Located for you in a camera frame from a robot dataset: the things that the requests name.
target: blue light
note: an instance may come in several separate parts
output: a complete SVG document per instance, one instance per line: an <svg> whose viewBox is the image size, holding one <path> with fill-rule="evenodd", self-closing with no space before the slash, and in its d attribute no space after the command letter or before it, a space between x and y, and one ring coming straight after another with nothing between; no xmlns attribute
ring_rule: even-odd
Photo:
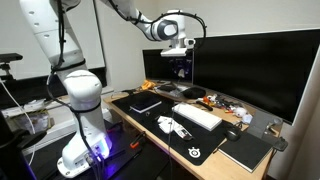
<svg viewBox="0 0 320 180"><path fill-rule="evenodd" d="M98 151L98 153L100 153L103 156L104 159L109 157L110 150L109 150L108 144L105 139L102 139L97 144L97 146L98 147L96 147L96 150Z"/></svg>

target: small device on desk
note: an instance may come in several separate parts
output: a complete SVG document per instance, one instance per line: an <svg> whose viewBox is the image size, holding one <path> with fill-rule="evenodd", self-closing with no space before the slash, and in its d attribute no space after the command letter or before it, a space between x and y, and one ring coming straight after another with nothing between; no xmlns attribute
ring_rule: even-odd
<svg viewBox="0 0 320 180"><path fill-rule="evenodd" d="M221 118L186 103L180 103L172 110L208 131L212 131L222 121Z"/></svg>

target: monitor stand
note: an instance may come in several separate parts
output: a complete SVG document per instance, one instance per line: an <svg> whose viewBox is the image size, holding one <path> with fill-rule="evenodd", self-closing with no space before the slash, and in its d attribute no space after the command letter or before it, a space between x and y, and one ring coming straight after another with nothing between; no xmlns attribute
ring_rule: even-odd
<svg viewBox="0 0 320 180"><path fill-rule="evenodd" d="M272 127L279 126L282 122L279 117L257 110L247 132L273 145L279 138L273 133Z"/></svg>

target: logo on mouse pad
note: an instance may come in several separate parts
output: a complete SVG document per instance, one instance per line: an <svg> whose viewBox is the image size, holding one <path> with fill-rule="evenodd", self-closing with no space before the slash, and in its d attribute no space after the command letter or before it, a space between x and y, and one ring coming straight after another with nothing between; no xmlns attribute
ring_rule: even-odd
<svg viewBox="0 0 320 180"><path fill-rule="evenodd" d="M192 147L192 149L188 149L189 150L189 155L193 158L198 158L200 157L200 149L195 149L194 147Z"/></svg>

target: table surface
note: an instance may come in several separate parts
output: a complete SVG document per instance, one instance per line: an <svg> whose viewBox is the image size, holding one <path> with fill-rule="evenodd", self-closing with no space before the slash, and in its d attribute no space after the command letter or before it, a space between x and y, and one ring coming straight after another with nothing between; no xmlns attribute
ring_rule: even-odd
<svg viewBox="0 0 320 180"><path fill-rule="evenodd" d="M168 151L168 145L160 140L157 136L148 131L145 127L131 118L129 115L124 113L121 109L115 106L112 101L128 96L127 93L120 93L107 97L104 102L107 103L110 108L116 111L123 119L129 122L133 127L139 131L145 131L146 136L154 142L158 147L160 147L165 152ZM229 122L238 121L239 118L234 116L232 113L225 113L224 110L214 108L211 111L212 114L226 120ZM194 176L199 179L263 179L266 170L268 169L269 160L271 158L272 151L261 161L260 165L252 172L248 172L240 165L236 164L234 161L229 159L227 156L223 155L221 152L217 151L212 153L200 166L193 165L174 149L170 149L170 154L173 159L180 163L184 168L191 172Z"/></svg>

